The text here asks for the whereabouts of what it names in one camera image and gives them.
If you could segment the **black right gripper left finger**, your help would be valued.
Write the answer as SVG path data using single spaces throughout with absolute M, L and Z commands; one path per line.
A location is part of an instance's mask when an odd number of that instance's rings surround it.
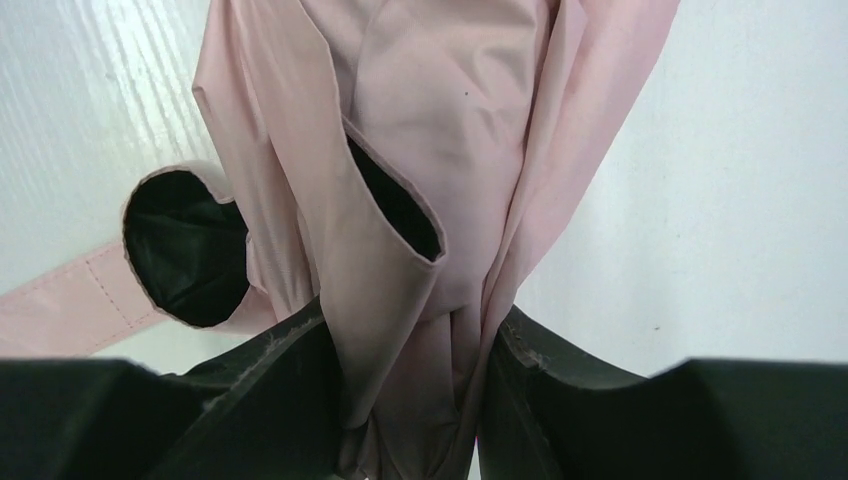
M 318 301 L 182 375 L 5 360 L 5 479 L 328 479 L 340 369 Z

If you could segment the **pink folding umbrella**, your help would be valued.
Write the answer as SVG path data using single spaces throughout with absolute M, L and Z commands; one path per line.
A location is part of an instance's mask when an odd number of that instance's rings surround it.
M 488 356 L 653 70 L 674 1 L 214 1 L 192 85 L 247 271 L 198 328 L 319 299 L 344 479 L 460 479 Z

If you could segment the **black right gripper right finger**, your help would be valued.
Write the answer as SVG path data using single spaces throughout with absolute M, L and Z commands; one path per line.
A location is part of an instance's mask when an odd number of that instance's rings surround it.
M 691 359 L 643 378 L 513 308 L 478 451 L 485 479 L 843 479 L 847 368 Z

